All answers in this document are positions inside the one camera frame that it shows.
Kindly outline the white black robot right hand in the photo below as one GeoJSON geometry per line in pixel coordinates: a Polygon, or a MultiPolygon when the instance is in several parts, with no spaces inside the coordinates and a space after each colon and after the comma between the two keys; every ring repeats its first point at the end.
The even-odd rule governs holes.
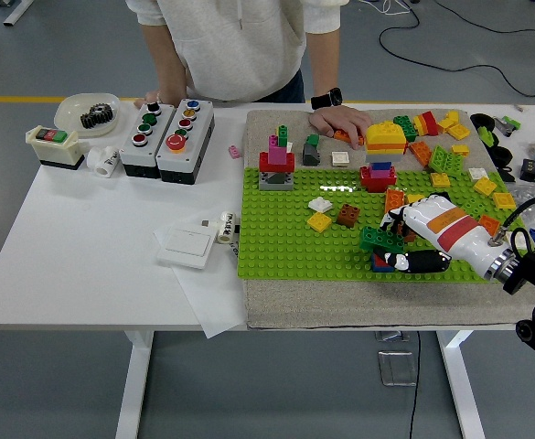
{"type": "Polygon", "coordinates": [[[489,244],[491,235],[473,217],[448,198],[431,195],[385,213],[380,227],[396,230],[398,223],[428,240],[455,260],[468,262],[475,273],[492,280],[510,254],[506,243],[489,244]]]}

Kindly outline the person's left hand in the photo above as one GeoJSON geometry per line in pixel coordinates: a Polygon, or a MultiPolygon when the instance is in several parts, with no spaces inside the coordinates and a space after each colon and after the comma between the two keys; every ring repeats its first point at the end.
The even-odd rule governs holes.
{"type": "Polygon", "coordinates": [[[314,110],[308,121],[320,134],[327,137],[333,137],[335,131],[344,131],[354,150],[359,149],[359,137],[372,125],[367,112],[344,105],[314,110]]]}

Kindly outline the person's right hand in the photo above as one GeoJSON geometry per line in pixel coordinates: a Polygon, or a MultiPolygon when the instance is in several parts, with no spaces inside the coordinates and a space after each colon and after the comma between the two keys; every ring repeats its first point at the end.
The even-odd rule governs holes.
{"type": "Polygon", "coordinates": [[[140,109],[144,104],[148,104],[148,103],[153,103],[153,102],[157,102],[157,103],[160,103],[161,102],[161,98],[160,98],[160,90],[157,90],[157,91],[149,91],[145,94],[144,97],[139,97],[139,98],[136,98],[134,100],[134,106],[137,108],[137,109],[140,109]]]}

